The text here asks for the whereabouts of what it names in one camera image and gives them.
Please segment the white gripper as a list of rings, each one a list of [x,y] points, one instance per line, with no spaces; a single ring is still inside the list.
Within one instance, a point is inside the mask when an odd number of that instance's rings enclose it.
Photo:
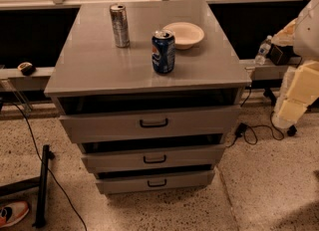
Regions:
[[[271,43],[280,47],[292,46],[295,26],[296,19],[293,19],[272,37]],[[273,125],[277,128],[290,128],[318,98],[319,63],[311,60],[297,69],[289,67],[283,76],[273,110]]]

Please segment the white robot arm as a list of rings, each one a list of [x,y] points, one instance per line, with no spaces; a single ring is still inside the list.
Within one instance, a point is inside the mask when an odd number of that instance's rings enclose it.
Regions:
[[[311,0],[273,36],[272,44],[292,46],[303,61],[298,68],[287,69],[272,115],[276,127],[289,128],[319,98],[319,0]]]

